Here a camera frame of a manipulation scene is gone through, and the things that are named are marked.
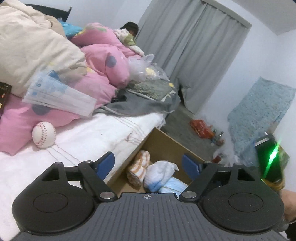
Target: orange striped towel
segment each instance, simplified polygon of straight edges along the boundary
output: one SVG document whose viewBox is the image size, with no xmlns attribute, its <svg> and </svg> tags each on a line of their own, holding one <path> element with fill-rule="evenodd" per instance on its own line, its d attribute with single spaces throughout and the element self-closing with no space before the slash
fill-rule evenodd
<svg viewBox="0 0 296 241">
<path fill-rule="evenodd" d="M 134 163 L 127 168 L 128 181 L 134 186 L 141 186 L 146 175 L 146 168 L 149 166 L 150 154 L 141 150 L 135 157 Z"/>
</svg>

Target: pink pillow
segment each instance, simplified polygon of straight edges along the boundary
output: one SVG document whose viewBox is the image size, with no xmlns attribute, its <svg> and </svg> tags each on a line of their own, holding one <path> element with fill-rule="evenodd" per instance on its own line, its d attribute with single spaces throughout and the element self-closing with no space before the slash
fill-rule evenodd
<svg viewBox="0 0 296 241">
<path fill-rule="evenodd" d="M 94 44 L 81 48 L 88 67 L 101 76 L 107 76 L 110 84 L 117 88 L 125 88 L 130 73 L 128 60 L 115 46 Z"/>
<path fill-rule="evenodd" d="M 116 88 L 109 84 L 106 77 L 90 71 L 91 73 L 77 83 L 69 85 L 96 98 L 96 107 L 100 107 L 115 97 Z M 23 103 L 21 98 L 11 94 L 0 120 L 0 151 L 16 154 L 32 139 L 33 127 L 40 121 L 48 121 L 54 127 L 59 127 L 79 118 L 78 115 L 66 111 Z"/>
<path fill-rule="evenodd" d="M 113 33 L 112 29 L 99 23 L 88 24 L 80 33 L 71 39 L 71 42 L 81 47 L 93 44 L 108 44 L 118 47 L 126 58 L 139 56 L 134 51 L 124 46 Z"/>
</svg>

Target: gray curtain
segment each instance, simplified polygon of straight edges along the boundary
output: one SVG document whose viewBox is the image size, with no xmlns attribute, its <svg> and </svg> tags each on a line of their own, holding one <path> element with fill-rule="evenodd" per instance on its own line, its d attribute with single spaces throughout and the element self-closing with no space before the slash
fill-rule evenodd
<svg viewBox="0 0 296 241">
<path fill-rule="evenodd" d="M 155 55 L 170 80 L 182 87 L 196 114 L 224 76 L 248 29 L 200 0 L 153 0 L 139 22 L 137 44 Z"/>
</svg>

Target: curtain rod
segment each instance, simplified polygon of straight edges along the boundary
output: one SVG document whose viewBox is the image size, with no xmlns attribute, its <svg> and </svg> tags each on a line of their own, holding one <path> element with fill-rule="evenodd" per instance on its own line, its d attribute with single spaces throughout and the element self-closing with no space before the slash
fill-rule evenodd
<svg viewBox="0 0 296 241">
<path fill-rule="evenodd" d="M 243 17 L 241 17 L 240 15 L 238 15 L 237 13 L 235 13 L 234 11 L 232 11 L 231 9 L 225 7 L 223 4 L 218 3 L 215 0 L 202 0 L 205 3 L 208 3 L 216 8 L 218 8 L 219 10 L 223 11 L 224 13 L 228 14 L 229 16 L 231 16 L 232 18 L 234 18 L 235 20 L 239 21 L 242 25 L 246 26 L 247 28 L 251 28 L 252 24 L 249 23 L 247 20 L 245 20 Z"/>
</svg>

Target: white ball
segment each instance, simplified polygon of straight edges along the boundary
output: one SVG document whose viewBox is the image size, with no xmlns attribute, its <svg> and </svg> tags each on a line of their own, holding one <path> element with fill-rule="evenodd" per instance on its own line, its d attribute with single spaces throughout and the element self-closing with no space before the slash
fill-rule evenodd
<svg viewBox="0 0 296 241">
<path fill-rule="evenodd" d="M 56 136 L 57 134 L 54 126 L 49 122 L 39 122 L 33 128 L 33 142 L 40 149 L 51 147 L 55 143 Z"/>
</svg>

